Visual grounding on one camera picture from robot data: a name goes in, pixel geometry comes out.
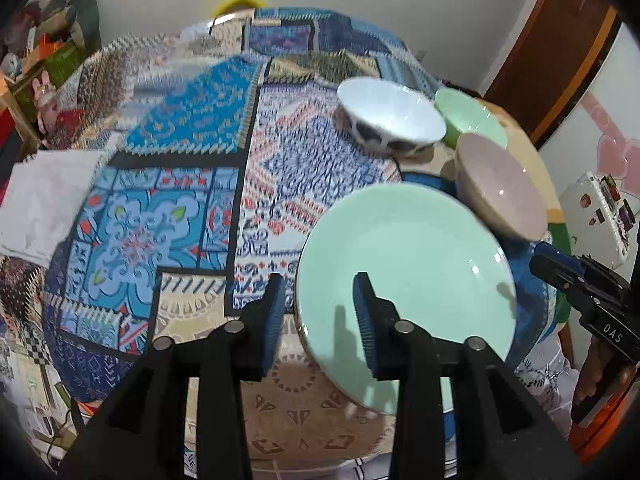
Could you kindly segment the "right hand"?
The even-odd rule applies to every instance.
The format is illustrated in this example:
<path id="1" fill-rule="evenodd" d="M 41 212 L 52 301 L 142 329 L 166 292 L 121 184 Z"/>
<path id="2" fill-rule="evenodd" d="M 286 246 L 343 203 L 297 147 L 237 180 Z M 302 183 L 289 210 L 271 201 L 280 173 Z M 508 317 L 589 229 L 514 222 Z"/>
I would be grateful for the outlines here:
<path id="1" fill-rule="evenodd" d="M 598 385 L 603 376 L 604 368 L 608 361 L 612 359 L 613 353 L 610 347 L 601 342 L 595 336 L 591 337 L 591 342 L 588 350 L 587 357 L 582 369 L 580 370 L 578 382 L 574 390 L 573 405 L 577 406 L 582 403 L 583 400 L 590 398 L 597 392 Z M 631 379 L 636 374 L 637 367 L 626 366 L 618 374 L 616 383 L 610 387 L 610 391 L 613 396 L 620 396 Z"/>

